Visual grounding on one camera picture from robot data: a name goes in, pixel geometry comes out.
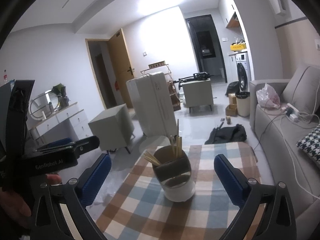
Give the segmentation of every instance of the gray sofa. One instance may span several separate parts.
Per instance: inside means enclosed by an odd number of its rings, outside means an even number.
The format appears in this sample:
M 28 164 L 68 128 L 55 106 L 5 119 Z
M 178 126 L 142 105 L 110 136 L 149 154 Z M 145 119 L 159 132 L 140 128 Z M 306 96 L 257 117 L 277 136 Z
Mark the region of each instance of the gray sofa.
M 309 66 L 299 68 L 291 80 L 251 81 L 250 126 L 257 138 L 260 138 L 267 125 L 275 118 L 274 115 L 270 115 L 271 111 L 264 111 L 258 105 L 257 90 L 262 89 L 267 83 L 276 90 L 281 102 L 291 103 L 299 111 L 312 113 L 319 79 L 319 67 Z M 317 97 L 316 109 L 320 104 L 320 92 Z M 261 146 L 268 160 L 274 182 L 283 181 L 288 186 L 296 217 L 297 239 L 307 240 L 320 222 L 320 200 L 306 193 L 296 182 L 292 160 L 280 132 L 281 118 L 281 116 L 276 117 L 267 127 L 261 138 Z M 292 152 L 298 181 L 313 195 L 320 196 L 320 169 L 306 153 L 296 146 L 297 141 L 310 133 L 313 130 L 311 127 L 316 126 L 317 122 L 317 119 L 313 119 L 310 124 L 299 122 L 300 125 L 306 127 L 304 129 L 284 117 L 281 121 L 281 129 Z

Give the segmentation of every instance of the cabinet leg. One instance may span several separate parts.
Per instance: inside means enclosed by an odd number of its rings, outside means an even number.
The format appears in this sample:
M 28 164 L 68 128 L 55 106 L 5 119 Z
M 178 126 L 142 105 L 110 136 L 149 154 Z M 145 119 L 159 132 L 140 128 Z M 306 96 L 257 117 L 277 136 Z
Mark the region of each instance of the cabinet leg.
M 128 148 L 128 147 L 125 147 L 125 149 L 127 150 L 127 152 L 128 152 L 129 154 L 131 154 L 131 152 L 129 151 L 129 148 Z

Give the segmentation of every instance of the houndstooth pillow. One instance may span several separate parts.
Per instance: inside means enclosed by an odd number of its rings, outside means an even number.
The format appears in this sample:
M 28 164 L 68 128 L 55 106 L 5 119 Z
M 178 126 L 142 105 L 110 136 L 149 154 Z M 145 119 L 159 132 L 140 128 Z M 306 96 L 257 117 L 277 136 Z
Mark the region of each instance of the houndstooth pillow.
M 307 153 L 320 168 L 320 124 L 311 133 L 298 141 L 297 146 Z

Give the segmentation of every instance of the checkered tablecloth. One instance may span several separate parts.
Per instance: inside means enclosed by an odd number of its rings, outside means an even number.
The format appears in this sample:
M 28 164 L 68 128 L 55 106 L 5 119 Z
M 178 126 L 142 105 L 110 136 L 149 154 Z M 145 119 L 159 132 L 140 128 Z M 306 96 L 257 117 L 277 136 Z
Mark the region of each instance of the checkered tablecloth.
M 213 169 L 214 157 L 224 154 L 247 178 L 260 182 L 252 148 L 240 142 L 188 146 L 183 150 L 190 159 L 195 195 L 183 203 L 166 199 L 151 164 L 140 158 L 97 220 L 108 240 L 214 240 L 221 237 L 239 208 L 231 203 Z M 252 238 L 262 212 L 261 206 L 246 239 Z

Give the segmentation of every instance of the desk drawer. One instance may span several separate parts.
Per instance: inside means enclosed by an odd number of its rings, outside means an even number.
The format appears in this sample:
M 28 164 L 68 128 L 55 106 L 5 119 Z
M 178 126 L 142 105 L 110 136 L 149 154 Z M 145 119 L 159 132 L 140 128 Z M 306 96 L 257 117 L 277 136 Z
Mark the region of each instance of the desk drawer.
M 86 121 L 86 120 L 87 120 L 87 115 L 85 114 L 84 110 L 74 115 L 73 117 L 70 117 L 70 122 L 72 127 L 76 127 L 77 125 L 81 124 L 83 121 Z
M 56 116 L 53 116 L 47 119 L 45 122 L 37 126 L 37 131 L 39 133 L 39 136 L 44 135 L 46 132 L 48 132 L 50 129 L 52 129 L 58 124 L 59 122 Z
M 81 135 L 82 133 L 84 133 L 87 130 L 90 130 L 90 127 L 88 125 L 88 120 L 84 120 L 81 124 L 77 125 L 75 128 L 75 133 L 77 136 Z
M 84 138 L 88 138 L 90 136 L 92 136 L 92 131 L 90 129 L 85 130 L 82 134 L 78 135 L 79 140 L 84 139 Z
M 73 116 L 76 112 L 78 112 L 78 105 L 75 104 L 70 106 L 67 109 L 62 109 L 59 113 L 57 113 L 57 119 L 59 122 L 63 122 L 64 120 L 68 119 L 70 116 Z

